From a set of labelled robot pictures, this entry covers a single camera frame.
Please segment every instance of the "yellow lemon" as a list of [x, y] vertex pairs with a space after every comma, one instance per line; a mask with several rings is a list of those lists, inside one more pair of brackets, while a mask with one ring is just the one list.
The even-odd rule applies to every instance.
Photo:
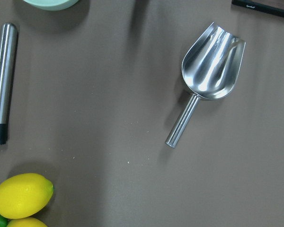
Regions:
[[9, 219], [37, 213], [53, 195], [53, 184], [40, 174], [13, 176], [0, 184], [0, 214]]
[[42, 221], [35, 218], [14, 219], [6, 227], [47, 227]]

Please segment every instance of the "stainless steel muddler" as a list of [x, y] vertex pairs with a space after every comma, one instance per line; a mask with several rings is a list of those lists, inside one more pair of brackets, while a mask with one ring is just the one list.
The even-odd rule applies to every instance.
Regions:
[[8, 139], [10, 94], [18, 41], [18, 31], [11, 23], [3, 24], [0, 35], [0, 145]]

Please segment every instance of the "stainless steel scoop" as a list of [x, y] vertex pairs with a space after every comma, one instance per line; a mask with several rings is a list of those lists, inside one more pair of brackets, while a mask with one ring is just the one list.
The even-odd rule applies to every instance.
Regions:
[[175, 147], [198, 102], [227, 96], [234, 88], [245, 42], [212, 23], [182, 61], [182, 76], [192, 92], [165, 143]]

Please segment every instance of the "bowl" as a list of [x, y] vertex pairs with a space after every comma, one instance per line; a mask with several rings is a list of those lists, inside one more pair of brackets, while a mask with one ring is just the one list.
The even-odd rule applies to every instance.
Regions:
[[23, 0], [23, 1], [39, 9], [57, 11], [71, 7], [78, 0]]

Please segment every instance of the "countertop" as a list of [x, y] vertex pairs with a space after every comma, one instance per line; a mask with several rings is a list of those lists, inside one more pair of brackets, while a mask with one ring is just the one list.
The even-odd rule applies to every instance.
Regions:
[[[246, 41], [235, 89], [189, 95], [181, 62], [216, 22]], [[0, 0], [19, 30], [0, 183], [55, 185], [48, 227], [284, 227], [284, 18], [231, 0], [80, 0], [49, 12]]]

